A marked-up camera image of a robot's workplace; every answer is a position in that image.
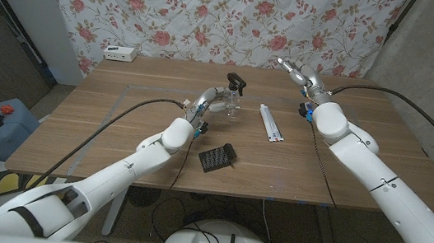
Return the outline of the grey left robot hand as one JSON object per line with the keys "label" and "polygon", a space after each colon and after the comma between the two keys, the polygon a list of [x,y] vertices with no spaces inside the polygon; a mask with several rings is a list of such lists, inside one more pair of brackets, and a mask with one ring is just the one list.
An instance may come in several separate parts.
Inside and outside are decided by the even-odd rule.
{"label": "grey left robot hand", "polygon": [[202,125],[202,117],[208,111],[211,113],[224,111],[227,115],[233,116],[240,108],[238,91],[230,90],[228,87],[209,87],[197,100],[185,106],[184,118],[194,129],[197,129]]}

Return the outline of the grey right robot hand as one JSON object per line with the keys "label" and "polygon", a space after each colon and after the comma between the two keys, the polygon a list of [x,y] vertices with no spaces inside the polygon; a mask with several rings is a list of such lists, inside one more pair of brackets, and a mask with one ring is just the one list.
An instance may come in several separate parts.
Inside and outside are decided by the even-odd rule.
{"label": "grey right robot hand", "polygon": [[308,99],[317,105],[331,101],[330,94],[325,90],[320,75],[311,66],[288,57],[279,57],[277,62],[288,72],[290,78],[302,88]]}

